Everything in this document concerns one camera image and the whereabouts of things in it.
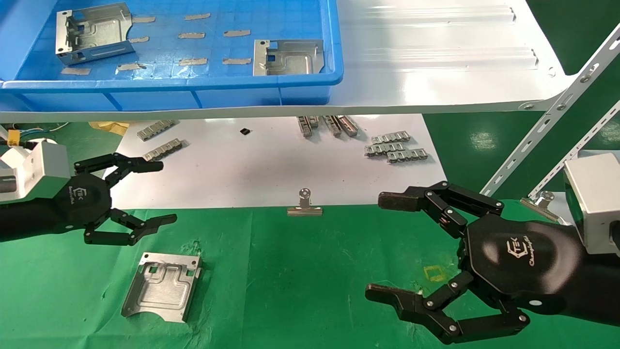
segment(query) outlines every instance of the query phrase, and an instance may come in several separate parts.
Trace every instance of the white metal shelf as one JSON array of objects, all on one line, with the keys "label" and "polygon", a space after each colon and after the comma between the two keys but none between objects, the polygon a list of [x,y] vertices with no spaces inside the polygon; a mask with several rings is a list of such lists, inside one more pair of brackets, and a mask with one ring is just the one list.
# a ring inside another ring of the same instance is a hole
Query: white metal shelf
[{"label": "white metal shelf", "polygon": [[2,122],[546,110],[570,84],[526,0],[338,0],[343,81],[326,106],[3,112]]}]

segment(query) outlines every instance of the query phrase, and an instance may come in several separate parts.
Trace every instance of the yellow cloth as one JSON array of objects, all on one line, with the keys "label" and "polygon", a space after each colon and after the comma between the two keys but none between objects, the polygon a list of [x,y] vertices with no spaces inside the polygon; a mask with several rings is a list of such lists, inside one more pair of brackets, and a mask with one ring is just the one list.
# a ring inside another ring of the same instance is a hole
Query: yellow cloth
[{"label": "yellow cloth", "polygon": [[101,121],[89,122],[89,124],[93,129],[104,130],[121,136],[125,135],[125,132],[127,132],[127,128],[129,127],[128,122]]}]

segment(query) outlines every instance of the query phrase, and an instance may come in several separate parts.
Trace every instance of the metal rail part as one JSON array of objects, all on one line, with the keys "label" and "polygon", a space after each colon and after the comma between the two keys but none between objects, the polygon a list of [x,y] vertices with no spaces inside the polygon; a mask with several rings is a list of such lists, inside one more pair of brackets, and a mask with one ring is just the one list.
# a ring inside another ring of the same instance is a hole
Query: metal rail part
[{"label": "metal rail part", "polygon": [[482,188],[481,194],[491,196],[497,191],[514,172],[515,168],[523,162],[532,149],[538,145],[558,120],[573,106],[575,101],[590,87],[592,82],[616,58],[619,52],[620,24],[616,26],[594,55],[585,63],[579,74],[573,76],[573,83],[560,95],[553,106],[542,115],[521,143],[516,146],[512,154]]}]

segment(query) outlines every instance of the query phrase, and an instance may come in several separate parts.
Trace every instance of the green mat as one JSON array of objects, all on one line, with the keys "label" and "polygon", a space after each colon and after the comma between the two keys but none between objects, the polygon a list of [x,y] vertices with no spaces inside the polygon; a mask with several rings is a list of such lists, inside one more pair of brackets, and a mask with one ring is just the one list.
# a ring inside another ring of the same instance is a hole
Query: green mat
[{"label": "green mat", "polygon": [[[457,273],[456,241],[424,214],[375,206],[177,211],[134,247],[85,245],[82,232],[0,244],[0,348],[443,348],[425,328],[364,298],[366,284],[436,289]],[[536,219],[516,201],[509,219]],[[134,211],[139,218],[171,211]],[[117,229],[106,223],[102,229]],[[203,258],[187,324],[120,315],[143,252]],[[466,294],[457,318],[492,314]],[[515,337],[468,348],[618,348],[620,329],[532,315]]]}]

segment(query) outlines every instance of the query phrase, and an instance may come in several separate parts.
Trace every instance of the white table surface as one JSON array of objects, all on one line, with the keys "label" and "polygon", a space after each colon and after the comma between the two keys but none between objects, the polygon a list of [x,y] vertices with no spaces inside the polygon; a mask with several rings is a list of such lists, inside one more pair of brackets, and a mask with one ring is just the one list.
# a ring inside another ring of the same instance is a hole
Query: white table surface
[{"label": "white table surface", "polygon": [[[421,114],[351,116],[357,138],[335,138],[321,124],[305,139],[295,117],[182,120],[142,142],[136,132],[151,122],[136,122],[118,152],[141,156],[179,138],[190,145],[163,159],[157,173],[132,173],[112,189],[119,209],[189,209],[295,206],[301,188],[312,191],[314,205],[376,204],[381,191],[404,191],[446,179]],[[249,135],[239,131],[252,130]],[[364,145],[374,135],[406,130],[407,146],[424,148],[426,161],[389,164],[367,158]]]}]

